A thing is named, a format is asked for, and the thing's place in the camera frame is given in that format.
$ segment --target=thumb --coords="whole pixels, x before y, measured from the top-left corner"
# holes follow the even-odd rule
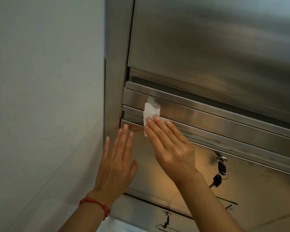
[[[136,175],[136,172],[138,171],[138,165],[136,163],[136,160],[133,160],[130,168],[130,176],[129,176],[129,185],[133,181],[134,176]]]

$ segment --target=person's right hand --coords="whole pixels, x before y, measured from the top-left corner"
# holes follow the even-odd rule
[[[145,132],[155,150],[156,160],[170,179],[176,184],[194,180],[195,152],[192,143],[172,124],[158,117],[146,118]]]

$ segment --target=person's left hand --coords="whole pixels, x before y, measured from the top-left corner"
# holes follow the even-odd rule
[[[104,144],[104,152],[99,166],[96,185],[86,197],[93,198],[108,208],[131,184],[137,170],[136,160],[131,164],[133,132],[127,140],[128,125],[120,128],[111,153],[108,153],[109,137]]]

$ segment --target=hand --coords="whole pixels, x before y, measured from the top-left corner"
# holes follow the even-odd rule
[[[129,187],[138,170],[136,160],[131,164],[133,132],[130,132],[128,140],[127,133],[128,125],[125,124],[123,129],[119,129],[110,154],[108,154],[109,137],[106,138],[96,185],[93,191],[86,195],[106,204],[108,208]]]
[[[146,118],[145,132],[155,150],[156,160],[170,179],[179,186],[198,175],[192,143],[172,124],[158,117]]]

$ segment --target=key head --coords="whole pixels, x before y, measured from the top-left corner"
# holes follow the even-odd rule
[[[227,168],[221,161],[218,162],[218,171],[223,176],[227,174]]]
[[[214,176],[213,180],[214,180],[215,187],[220,186],[220,184],[222,183],[222,177],[219,174]]]

